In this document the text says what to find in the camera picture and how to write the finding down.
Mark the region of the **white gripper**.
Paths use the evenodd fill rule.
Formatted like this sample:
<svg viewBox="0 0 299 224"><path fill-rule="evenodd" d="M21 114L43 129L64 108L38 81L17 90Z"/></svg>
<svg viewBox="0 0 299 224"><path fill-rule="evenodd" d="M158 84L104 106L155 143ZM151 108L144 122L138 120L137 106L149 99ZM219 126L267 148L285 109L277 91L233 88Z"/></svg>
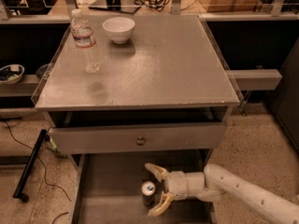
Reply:
<svg viewBox="0 0 299 224"><path fill-rule="evenodd" d="M168 173L165 168L153 163L146 163L145 168L150 171L159 182L164 180L164 187L167 191L167 193L161 193L158 204L149 210L148 215L150 217L157 217L164 213L174 200L185 200L188 197L189 189L185 173L181 171Z"/></svg>

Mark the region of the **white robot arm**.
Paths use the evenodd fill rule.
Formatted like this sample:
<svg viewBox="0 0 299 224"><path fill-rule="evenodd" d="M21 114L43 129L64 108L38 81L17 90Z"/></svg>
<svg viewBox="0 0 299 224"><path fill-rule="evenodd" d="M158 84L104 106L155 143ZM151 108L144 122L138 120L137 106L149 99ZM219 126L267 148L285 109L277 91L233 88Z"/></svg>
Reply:
<svg viewBox="0 0 299 224"><path fill-rule="evenodd" d="M299 224L299 206L234 175L217 164L207 164L203 172L168 172L161 166L146 163L145 168L156 179L164 181L160 201L149 215L161 215L173 201L196 198L216 202L229 193L271 224Z"/></svg>

